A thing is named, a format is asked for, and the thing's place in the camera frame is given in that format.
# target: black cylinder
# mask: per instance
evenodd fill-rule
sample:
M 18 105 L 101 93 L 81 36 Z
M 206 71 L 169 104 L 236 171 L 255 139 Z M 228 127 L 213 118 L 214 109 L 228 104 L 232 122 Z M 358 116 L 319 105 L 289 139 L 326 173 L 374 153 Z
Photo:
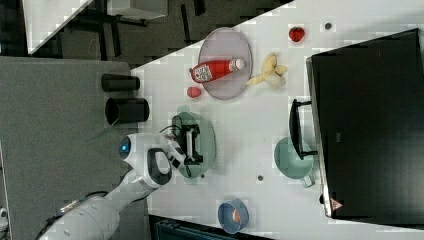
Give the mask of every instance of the black cylinder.
M 102 89 L 105 92 L 134 91 L 140 88 L 140 79 L 133 76 L 103 74 Z
M 106 102 L 105 114 L 110 125 L 145 122 L 149 118 L 150 108 L 144 98 L 109 98 Z

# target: plate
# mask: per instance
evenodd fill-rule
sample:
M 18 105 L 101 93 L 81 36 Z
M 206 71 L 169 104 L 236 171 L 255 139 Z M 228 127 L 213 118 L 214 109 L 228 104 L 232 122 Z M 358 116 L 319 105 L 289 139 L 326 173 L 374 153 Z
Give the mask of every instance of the plate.
M 203 42 L 199 63 L 212 60 L 241 58 L 246 67 L 216 81 L 203 83 L 203 87 L 214 98 L 230 100 L 239 96 L 246 88 L 252 74 L 252 54 L 246 38 L 231 28 L 218 28 Z

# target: red ball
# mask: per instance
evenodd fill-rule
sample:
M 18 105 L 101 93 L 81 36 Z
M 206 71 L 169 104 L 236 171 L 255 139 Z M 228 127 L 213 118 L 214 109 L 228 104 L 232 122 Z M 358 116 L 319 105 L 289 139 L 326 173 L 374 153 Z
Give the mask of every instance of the red ball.
M 294 27 L 290 29 L 289 37 L 293 42 L 299 42 L 305 36 L 305 30 L 301 27 Z
M 187 89 L 187 95 L 191 98 L 197 98 L 202 94 L 202 90 L 198 87 L 189 87 Z

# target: bottle cap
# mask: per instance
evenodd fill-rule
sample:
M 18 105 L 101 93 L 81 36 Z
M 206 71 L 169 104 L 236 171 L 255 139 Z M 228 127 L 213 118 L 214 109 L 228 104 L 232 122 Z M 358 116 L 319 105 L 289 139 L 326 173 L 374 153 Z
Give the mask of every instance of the bottle cap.
M 237 67 L 237 69 L 241 70 L 244 67 L 246 67 L 246 63 L 243 61 L 243 59 L 239 58 L 239 59 L 236 60 L 236 67 Z

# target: gray table surface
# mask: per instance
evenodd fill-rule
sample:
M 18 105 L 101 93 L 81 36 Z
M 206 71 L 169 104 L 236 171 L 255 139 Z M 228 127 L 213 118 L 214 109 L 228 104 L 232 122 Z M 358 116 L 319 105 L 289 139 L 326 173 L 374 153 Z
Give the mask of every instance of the gray table surface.
M 57 209 L 116 187 L 128 165 L 118 144 L 136 125 L 109 125 L 103 73 L 129 74 L 126 63 L 0 58 L 0 140 L 12 238 L 34 239 Z M 143 239 L 144 202 L 121 214 L 112 239 Z

